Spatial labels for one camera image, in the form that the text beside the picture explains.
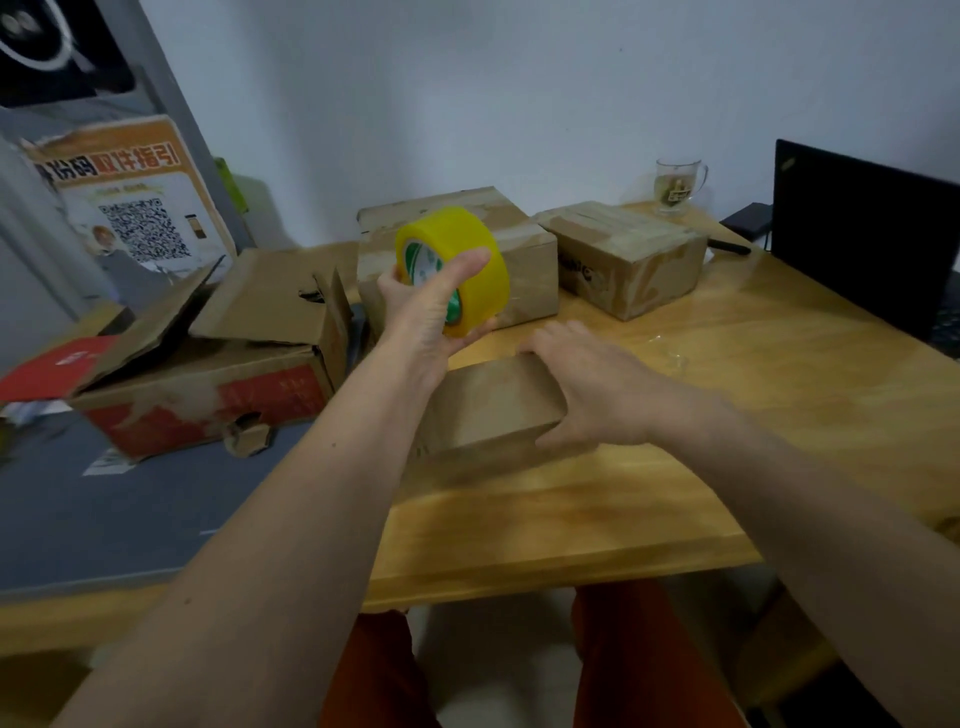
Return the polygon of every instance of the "hand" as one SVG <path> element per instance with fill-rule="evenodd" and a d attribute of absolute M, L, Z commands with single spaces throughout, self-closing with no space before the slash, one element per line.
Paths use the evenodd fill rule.
<path fill-rule="evenodd" d="M 431 392 L 446 374 L 446 360 L 496 326 L 495 319 L 488 319 L 462 339 L 444 336 L 450 296 L 464 281 L 480 273 L 490 262 L 490 256 L 486 248 L 464 251 L 418 287 L 401 283 L 396 266 L 376 282 L 387 304 L 387 323 L 380 341 L 395 351 L 409 354 L 415 374 L 424 377 L 424 384 Z"/>
<path fill-rule="evenodd" d="M 579 321 L 552 321 L 517 348 L 546 364 L 567 413 L 537 445 L 662 445 L 695 425 L 709 395 L 654 372 L 633 354 L 594 336 Z"/>

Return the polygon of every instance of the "laptop screen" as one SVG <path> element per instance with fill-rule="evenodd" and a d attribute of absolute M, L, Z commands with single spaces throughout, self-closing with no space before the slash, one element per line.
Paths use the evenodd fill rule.
<path fill-rule="evenodd" d="M 771 252 L 926 340 L 960 247 L 960 186 L 779 139 Z"/>

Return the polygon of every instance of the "wooden table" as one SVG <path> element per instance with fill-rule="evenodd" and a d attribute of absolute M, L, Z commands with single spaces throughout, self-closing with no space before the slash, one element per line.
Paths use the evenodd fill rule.
<path fill-rule="evenodd" d="M 691 210 L 691 226 L 743 242 Z M 960 515 L 960 367 L 760 249 L 718 253 L 693 294 L 629 323 L 561 297 L 655 368 L 724 391 L 798 447 L 930 524 Z M 451 366 L 509 355 L 542 322 Z M 403 488 L 365 608 L 523 592 L 759 559 L 720 501 L 654 447 L 599 450 L 461 483 Z M 0 607 L 0 654 L 120 637 L 162 586 Z"/>

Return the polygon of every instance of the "packing tape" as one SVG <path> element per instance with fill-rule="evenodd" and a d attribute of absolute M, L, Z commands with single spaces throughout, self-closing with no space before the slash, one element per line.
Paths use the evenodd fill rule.
<path fill-rule="evenodd" d="M 396 233 L 396 267 L 404 282 L 413 285 L 423 285 L 452 257 L 470 248 L 489 248 L 490 262 L 450 297 L 444 326 L 447 336 L 466 336 L 507 307 L 510 276 L 493 233 L 462 207 L 444 207 Z"/>

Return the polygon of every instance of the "white floor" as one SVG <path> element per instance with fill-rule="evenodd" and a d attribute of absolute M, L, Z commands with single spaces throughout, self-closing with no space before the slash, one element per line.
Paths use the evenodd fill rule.
<path fill-rule="evenodd" d="M 719 572 L 663 583 L 719 671 L 749 623 L 742 600 Z M 569 728 L 580 679 L 572 602 L 564 589 L 410 610 L 414 651 L 444 728 Z"/>
<path fill-rule="evenodd" d="M 569 728 L 580 680 L 572 602 L 570 589 L 410 610 L 444 728 Z"/>

